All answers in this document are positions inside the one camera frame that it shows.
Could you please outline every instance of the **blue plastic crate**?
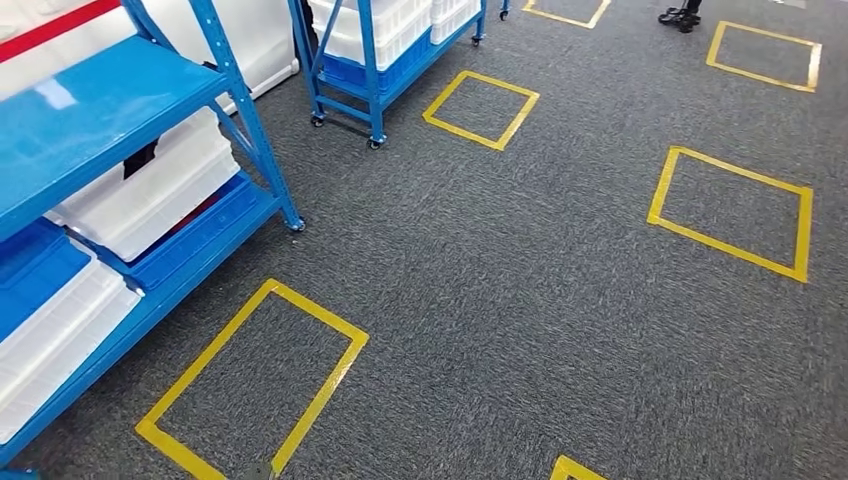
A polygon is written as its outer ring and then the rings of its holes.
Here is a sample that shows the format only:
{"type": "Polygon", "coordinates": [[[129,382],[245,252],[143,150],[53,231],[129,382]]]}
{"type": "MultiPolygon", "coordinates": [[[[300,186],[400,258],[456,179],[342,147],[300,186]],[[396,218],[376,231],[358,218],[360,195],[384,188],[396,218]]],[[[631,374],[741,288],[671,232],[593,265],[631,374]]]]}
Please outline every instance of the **blue plastic crate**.
{"type": "Polygon", "coordinates": [[[44,218],[0,243],[0,341],[90,261],[44,218]]]}
{"type": "Polygon", "coordinates": [[[176,233],[159,239],[130,263],[124,263],[101,246],[95,246],[95,250],[104,262],[133,279],[143,290],[152,290],[250,210],[257,201],[257,188],[246,173],[237,173],[213,194],[211,198],[217,197],[214,204],[176,233]]]}
{"type": "MultiPolygon", "coordinates": [[[[432,47],[430,44],[430,30],[428,28],[418,40],[415,41],[403,54],[391,64],[384,72],[377,72],[377,87],[380,93],[386,93],[392,85],[401,81],[421,57],[427,55],[432,47]]],[[[330,79],[367,87],[365,80],[365,67],[358,62],[341,57],[324,54],[324,75],[330,79]]]]}

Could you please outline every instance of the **person's shoe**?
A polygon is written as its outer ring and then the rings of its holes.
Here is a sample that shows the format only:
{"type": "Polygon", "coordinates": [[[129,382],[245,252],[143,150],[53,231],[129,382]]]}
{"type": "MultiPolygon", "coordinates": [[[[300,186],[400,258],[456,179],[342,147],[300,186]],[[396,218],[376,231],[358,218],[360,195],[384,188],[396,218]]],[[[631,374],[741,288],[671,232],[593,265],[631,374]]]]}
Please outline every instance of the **person's shoe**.
{"type": "Polygon", "coordinates": [[[694,30],[695,25],[698,25],[699,23],[701,23],[700,18],[695,15],[687,14],[680,19],[678,29],[680,30],[680,33],[692,33],[692,30],[694,30]]]}

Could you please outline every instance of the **red stripe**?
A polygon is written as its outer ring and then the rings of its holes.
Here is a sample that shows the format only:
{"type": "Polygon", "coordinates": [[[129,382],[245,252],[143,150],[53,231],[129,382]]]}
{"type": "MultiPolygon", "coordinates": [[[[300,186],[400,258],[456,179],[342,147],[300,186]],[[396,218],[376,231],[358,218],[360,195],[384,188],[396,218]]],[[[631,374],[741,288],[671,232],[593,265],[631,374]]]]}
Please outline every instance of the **red stripe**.
{"type": "Polygon", "coordinates": [[[121,0],[94,0],[61,17],[54,18],[44,25],[35,27],[17,37],[10,38],[0,43],[0,63],[56,38],[69,30],[73,30],[83,23],[120,6],[121,0]]]}

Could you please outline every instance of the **white plastic bin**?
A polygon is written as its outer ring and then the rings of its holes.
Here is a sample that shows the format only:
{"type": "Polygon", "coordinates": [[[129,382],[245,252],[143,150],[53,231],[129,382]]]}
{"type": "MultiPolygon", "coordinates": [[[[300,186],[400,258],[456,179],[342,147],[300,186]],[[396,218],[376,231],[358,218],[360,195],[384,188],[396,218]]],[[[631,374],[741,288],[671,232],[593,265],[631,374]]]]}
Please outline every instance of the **white plastic bin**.
{"type": "MultiPolygon", "coordinates": [[[[335,0],[308,0],[312,7],[312,26],[322,32],[327,30],[327,22],[333,13],[335,0]]],[[[403,30],[418,11],[432,0],[370,0],[371,22],[374,27],[374,43],[386,43],[403,30]]],[[[359,24],[359,5],[356,0],[343,0],[333,25],[333,34],[354,37],[362,42],[362,30],[359,24]]]]}
{"type": "Polygon", "coordinates": [[[454,6],[452,11],[433,20],[433,30],[430,32],[430,43],[438,45],[465,25],[471,17],[480,11],[480,0],[465,0],[454,6]]]}
{"type": "MultiPolygon", "coordinates": [[[[387,70],[398,57],[403,55],[403,52],[430,28],[430,2],[431,0],[415,0],[418,9],[411,15],[407,15],[407,22],[395,29],[393,36],[381,37],[379,40],[375,38],[374,53],[377,59],[377,70],[387,70]]],[[[357,25],[359,25],[359,17],[356,18],[357,25]]],[[[324,35],[324,27],[316,25],[315,33],[321,38],[324,35]]],[[[365,65],[365,50],[361,33],[356,36],[349,36],[337,33],[334,28],[325,51],[328,55],[347,58],[358,62],[360,65],[365,65]]]]}
{"type": "Polygon", "coordinates": [[[101,177],[47,217],[124,261],[134,260],[239,171],[214,122],[210,129],[192,125],[193,119],[166,133],[156,158],[130,178],[122,180],[113,169],[108,181],[101,177]],[[168,141],[169,135],[179,141],[168,141]]]}
{"type": "Polygon", "coordinates": [[[92,258],[0,342],[0,444],[8,443],[139,300],[120,275],[92,258]]]}
{"type": "Polygon", "coordinates": [[[456,12],[460,5],[468,3],[468,0],[433,0],[433,7],[430,9],[430,18],[433,23],[443,21],[451,13],[456,12]]]}

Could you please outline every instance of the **gray carpet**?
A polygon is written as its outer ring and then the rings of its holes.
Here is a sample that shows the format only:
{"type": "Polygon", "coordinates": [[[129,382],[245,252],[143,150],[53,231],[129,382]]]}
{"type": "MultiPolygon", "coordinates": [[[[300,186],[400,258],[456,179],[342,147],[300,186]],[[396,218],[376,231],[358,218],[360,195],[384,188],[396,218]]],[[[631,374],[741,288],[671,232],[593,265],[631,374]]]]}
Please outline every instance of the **gray carpet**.
{"type": "MultiPolygon", "coordinates": [[[[609,480],[844,480],[848,3],[708,0],[688,36],[657,24],[658,0],[614,0],[594,30],[521,6],[398,100],[380,151],[313,129],[302,78],[267,94],[308,230],[262,227],[15,465],[184,478],[133,426],[276,278],[371,335],[283,478],[546,480],[564,454],[609,480]],[[707,66],[719,20],[821,42],[818,91],[707,66]],[[421,118],[465,69],[541,94],[504,152],[421,118]],[[810,282],[648,225],[670,145],[811,186],[810,282]]],[[[803,49],[747,39],[720,59],[797,80],[803,49]]],[[[491,96],[442,113],[496,130],[511,106],[491,96]]],[[[670,219],[791,260],[791,196],[679,168],[670,219]]],[[[279,301],[243,328],[162,422],[233,477],[279,446],[345,345],[279,301]]]]}

